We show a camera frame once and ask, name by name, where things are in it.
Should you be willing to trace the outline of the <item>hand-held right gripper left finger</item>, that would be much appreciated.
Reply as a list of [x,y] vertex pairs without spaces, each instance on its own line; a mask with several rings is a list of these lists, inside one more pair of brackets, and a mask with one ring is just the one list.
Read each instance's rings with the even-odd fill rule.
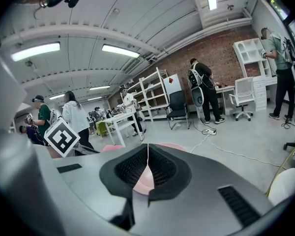
[[144,220],[129,230],[121,220],[133,215],[130,207],[133,188],[114,171],[128,158],[142,156],[142,172],[147,166],[148,146],[127,148],[92,155],[52,159],[47,147],[35,145],[40,172],[56,209],[55,236],[146,236]]

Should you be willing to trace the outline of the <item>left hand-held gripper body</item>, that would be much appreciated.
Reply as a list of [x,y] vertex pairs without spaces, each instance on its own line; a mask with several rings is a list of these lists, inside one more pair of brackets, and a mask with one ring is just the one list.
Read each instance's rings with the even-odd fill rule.
[[81,137],[65,122],[62,117],[46,130],[44,139],[61,157],[74,157],[100,153],[80,143]]

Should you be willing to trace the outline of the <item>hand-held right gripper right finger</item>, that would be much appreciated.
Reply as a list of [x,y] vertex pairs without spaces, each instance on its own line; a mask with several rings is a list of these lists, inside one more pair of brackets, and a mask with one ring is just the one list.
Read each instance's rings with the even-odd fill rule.
[[156,144],[148,152],[154,189],[134,235],[227,236],[272,208],[262,191],[220,162]]

